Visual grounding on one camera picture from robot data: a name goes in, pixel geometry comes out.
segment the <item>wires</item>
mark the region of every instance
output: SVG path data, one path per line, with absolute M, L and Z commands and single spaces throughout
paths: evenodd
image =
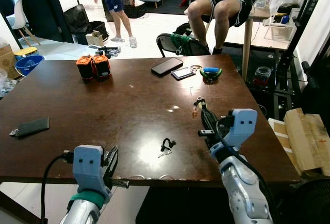
M 260 23 L 261 23 L 261 22 L 259 22 L 258 29 L 257 29 L 256 34 L 254 35 L 254 38 L 253 38 L 253 40 L 251 41 L 250 45 L 252 44 L 252 42 L 254 41 L 254 39 L 257 37 L 257 33 L 258 33 L 258 31 L 259 31 L 259 28 L 260 28 Z
M 62 159 L 65 157 L 65 153 L 61 154 L 58 157 L 55 157 L 47 166 L 44 175 L 43 175 L 43 179 L 42 179 L 42 185 L 41 185 L 41 224 L 45 224 L 45 187 L 46 187 L 46 181 L 47 181 L 47 177 L 48 177 L 48 172 L 50 170 L 50 168 L 52 167 L 52 165 L 59 159 Z
M 228 143 L 224 140 L 222 137 L 221 133 L 219 132 L 219 120 L 216 122 L 216 134 L 218 135 L 218 138 L 220 142 L 223 144 L 223 146 L 240 162 L 242 162 L 248 169 L 250 169 L 254 174 L 259 178 L 259 182 L 261 183 L 262 187 L 265 190 L 265 197 L 269 201 L 270 206 L 272 206 L 273 211 L 275 212 L 275 221 L 274 223 L 278 224 L 279 223 L 279 216 L 275 204 L 274 197 L 269 190 L 266 181 L 263 179 L 262 175 L 246 160 L 244 160 L 236 151 L 234 151 Z

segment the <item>bag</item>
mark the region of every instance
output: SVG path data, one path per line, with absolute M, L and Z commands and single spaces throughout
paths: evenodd
M 68 29 L 73 35 L 77 33 L 88 33 L 93 31 L 82 4 L 79 4 L 64 12 L 64 18 L 67 22 Z
M 99 31 L 102 34 L 103 41 L 106 41 L 109 38 L 109 34 L 107 32 L 107 29 L 105 28 L 104 22 L 90 22 L 92 31 Z

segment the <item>white chair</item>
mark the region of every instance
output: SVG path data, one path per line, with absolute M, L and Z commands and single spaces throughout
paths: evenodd
M 23 11 L 23 5 L 22 5 L 22 0 L 17 0 L 16 4 L 15 4 L 15 8 L 14 8 L 14 14 L 7 16 L 6 17 L 11 28 L 12 29 L 17 29 L 21 36 L 24 38 L 25 42 L 29 45 L 30 43 L 27 41 L 26 37 L 24 36 L 24 34 L 21 31 L 21 28 L 24 28 L 24 30 L 26 31 L 26 33 L 28 35 L 31 36 L 32 39 L 34 39 L 34 41 L 36 41 L 39 45 L 40 42 L 37 40 L 37 38 L 30 32 L 29 29 L 27 29 L 27 27 L 25 26 L 26 24 L 26 19 L 25 19 L 25 14 Z

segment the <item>door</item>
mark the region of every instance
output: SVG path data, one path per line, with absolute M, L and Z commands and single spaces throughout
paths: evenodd
M 23 0 L 23 9 L 36 36 L 73 42 L 59 0 Z

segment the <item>floor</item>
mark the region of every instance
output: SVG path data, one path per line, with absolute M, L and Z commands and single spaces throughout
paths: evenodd
M 104 21 L 110 37 L 114 36 L 115 28 L 113 23 L 107 23 L 103 10 L 87 10 L 90 21 Z M 120 46 L 122 52 L 114 59 L 125 58 L 154 58 L 161 57 L 160 51 L 156 45 L 156 38 L 161 33 L 172 33 L 176 28 L 187 22 L 185 15 L 155 14 L 147 13 L 140 19 L 131 19 L 131 26 L 134 36 L 137 38 L 138 47 L 133 49 L 129 46 L 128 35 L 122 28 L 122 37 L 126 40 L 124 43 L 113 43 L 107 41 L 106 46 Z M 215 46 L 214 22 L 211 24 L 207 34 L 209 48 Z M 267 28 L 262 23 L 254 22 L 252 33 L 252 45 L 266 46 L 285 49 L 288 46 L 287 38 L 290 31 L 285 28 L 272 28 L 267 33 Z M 32 46 L 37 47 L 39 53 L 46 60 L 77 60 L 85 54 L 93 54 L 94 51 L 87 49 L 84 45 L 61 43 L 40 39 L 41 45 L 28 38 Z M 229 30 L 226 42 L 243 43 L 244 25 L 239 28 Z M 4 182 L 0 185 L 0 191 L 14 199 L 16 202 L 27 208 L 32 213 L 40 216 L 40 184 L 11 183 Z M 66 213 L 66 206 L 72 195 L 76 193 L 76 185 L 47 185 L 46 187 L 46 216 L 49 218 L 49 224 L 59 223 Z M 148 187 L 130 187 L 129 189 L 112 189 L 113 197 L 111 202 L 103 209 L 99 223 L 135 223 L 137 213 L 143 203 Z

